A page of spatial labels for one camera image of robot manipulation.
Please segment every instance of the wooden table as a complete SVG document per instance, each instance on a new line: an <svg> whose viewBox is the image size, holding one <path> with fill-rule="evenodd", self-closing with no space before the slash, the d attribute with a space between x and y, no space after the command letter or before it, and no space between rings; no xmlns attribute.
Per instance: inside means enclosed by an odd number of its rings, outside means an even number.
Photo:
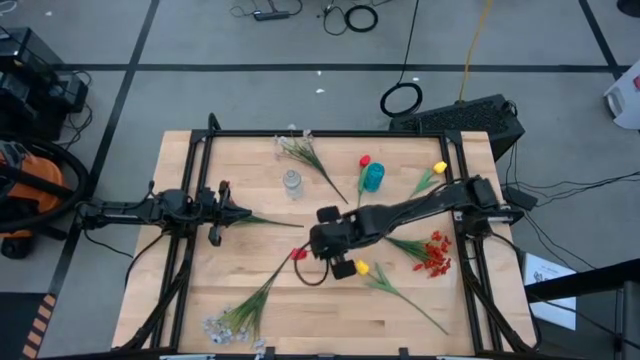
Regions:
<svg viewBox="0 0 640 360"><path fill-rule="evenodd" d="M189 136L190 132L186 131L165 133L154 177L158 191L180 187ZM469 174L490 179L497 196L501 197L486 133L463 133L463 140ZM232 226L223 231L222 246L216 248L207 239L208 227L201 226L179 351L252 352L246 343L214 344L204 332L203 320L217 315L226 305L236 306L244 301L269 278L285 254L308 241L309 229L316 223L317 209L337 205L345 212L355 206L361 155L369 154L386 167L382 187L375 194L365 193L363 204L393 204L406 200L424 170L442 160L438 141L427 138L317 138L314 147L350 205L344 204L315 170L292 160L277 160L272 138L214 139L208 186L217 189L221 180L229 180L238 205L263 217L303 224L305 228ZM455 159L453 146L450 146L450 154ZM451 166L457 175L457 164ZM290 168L303 177L304 196L297 201L286 196L282 185L282 175ZM197 166L194 171L192 194L199 171ZM437 176L437 179L444 181L443 176ZM434 230L453 238L451 214L440 214L400 227L393 236L424 239ZM155 238L158 231L153 227L143 228L137 251ZM507 225L494 225L494 231L511 238ZM114 346L126 342L155 306L168 240L167 237L166 241L156 244L132 271ZM485 251L495 303L523 340L532 345L535 334L516 256L510 247L495 239L485 241ZM360 276L340 281L329 276L322 286L310 288L296 278L290 262L278 276L267 301L262 337L267 346L275 346L279 354L397 355L399 347L407 347L412 355L473 354L455 249L451 254L452 269L446 276L437 278L429 278L426 272L412 271L408 257L385 241L348 254L350 258L370 264L380 263L400 292L435 318L449 336L399 298L367 288L365 279ZM323 263L315 260L304 260L300 265L303 275L309 279L318 278L324 270ZM478 313L484 346L490 349L486 314L481 305ZM166 319L163 345L168 344L172 308Z"/></svg>

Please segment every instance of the yellow cable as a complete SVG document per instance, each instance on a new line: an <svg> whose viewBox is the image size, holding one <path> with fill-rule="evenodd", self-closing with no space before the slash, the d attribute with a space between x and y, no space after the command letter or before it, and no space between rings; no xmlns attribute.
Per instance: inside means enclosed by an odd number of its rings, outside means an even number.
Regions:
<svg viewBox="0 0 640 360"><path fill-rule="evenodd" d="M473 36L473 41L471 42L471 46L469 47L469 52L467 53L467 62L464 64L464 78L462 79L462 86L460 86L460 95L458 96L458 100L462 101L462 94L464 93L464 85L469 78L469 64L471 64L471 55L473 54L473 48L476 46L476 41L478 40L478 36L482 31L482 26L484 25L484 20L489 15L489 10L491 10L491 5L493 5L493 0L487 0L487 6L484 8L482 12L482 16L480 17L480 23L478 23L478 29L476 29L476 34Z"/></svg>

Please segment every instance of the blue plastic cup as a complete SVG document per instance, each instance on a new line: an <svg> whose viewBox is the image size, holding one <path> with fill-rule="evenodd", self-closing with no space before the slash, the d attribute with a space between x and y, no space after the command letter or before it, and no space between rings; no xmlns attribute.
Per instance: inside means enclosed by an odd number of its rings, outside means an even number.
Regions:
<svg viewBox="0 0 640 360"><path fill-rule="evenodd" d="M384 177L384 166L380 163L369 165L367 177L364 179L364 189L368 192L376 192L380 188L382 178Z"/></svg>

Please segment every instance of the yellow tulip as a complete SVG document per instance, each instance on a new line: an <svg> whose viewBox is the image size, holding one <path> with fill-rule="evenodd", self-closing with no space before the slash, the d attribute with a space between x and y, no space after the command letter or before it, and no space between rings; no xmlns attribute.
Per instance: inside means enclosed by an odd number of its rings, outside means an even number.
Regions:
<svg viewBox="0 0 640 360"><path fill-rule="evenodd" d="M362 260L358 260L356 262L356 270L358 271L358 274L362 276L367 275L369 273L369 265Z"/></svg>
<svg viewBox="0 0 640 360"><path fill-rule="evenodd" d="M436 174L442 174L447 169L447 163L444 161L440 161L439 163L433 165L433 172Z"/></svg>

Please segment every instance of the clear plastic bottle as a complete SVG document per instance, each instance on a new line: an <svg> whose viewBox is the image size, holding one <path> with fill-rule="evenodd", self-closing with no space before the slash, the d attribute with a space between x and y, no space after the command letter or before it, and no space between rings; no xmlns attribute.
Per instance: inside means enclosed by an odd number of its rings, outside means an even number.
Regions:
<svg viewBox="0 0 640 360"><path fill-rule="evenodd" d="M296 200L302 197L302 177L295 170L287 170L282 177L282 183L287 191L287 195Z"/></svg>

